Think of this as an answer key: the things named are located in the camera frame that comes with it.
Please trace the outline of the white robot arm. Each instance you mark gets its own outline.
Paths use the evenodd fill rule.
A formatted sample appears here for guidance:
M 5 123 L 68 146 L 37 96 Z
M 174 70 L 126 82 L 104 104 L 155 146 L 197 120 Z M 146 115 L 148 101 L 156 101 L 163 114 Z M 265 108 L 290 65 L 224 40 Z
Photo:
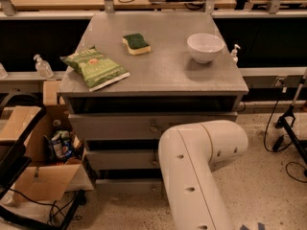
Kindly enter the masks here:
M 228 120 L 173 126 L 159 140 L 158 158 L 177 230 L 234 230 L 210 166 L 231 163 L 248 136 Z

